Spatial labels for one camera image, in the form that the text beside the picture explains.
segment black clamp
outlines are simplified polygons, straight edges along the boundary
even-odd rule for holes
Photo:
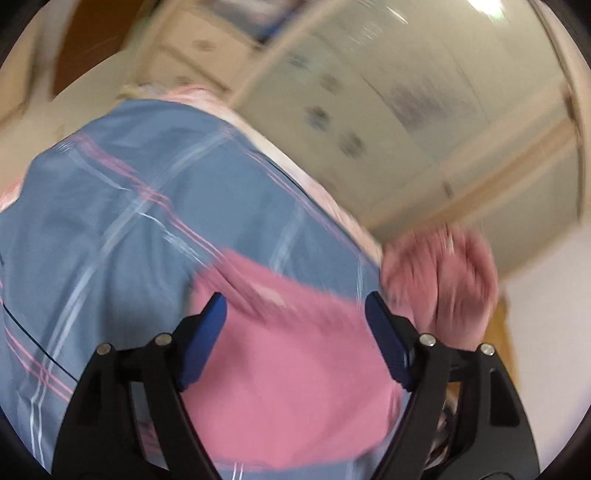
[[[100,345],[70,400],[52,474],[60,480],[220,480],[180,400],[223,326],[224,298],[143,348]],[[378,293],[366,317],[392,378],[413,392],[372,480],[533,480],[540,471],[525,411],[494,347],[451,349],[394,316]],[[448,382],[461,382],[449,453],[425,470]],[[145,460],[130,382],[142,382],[169,470]]]

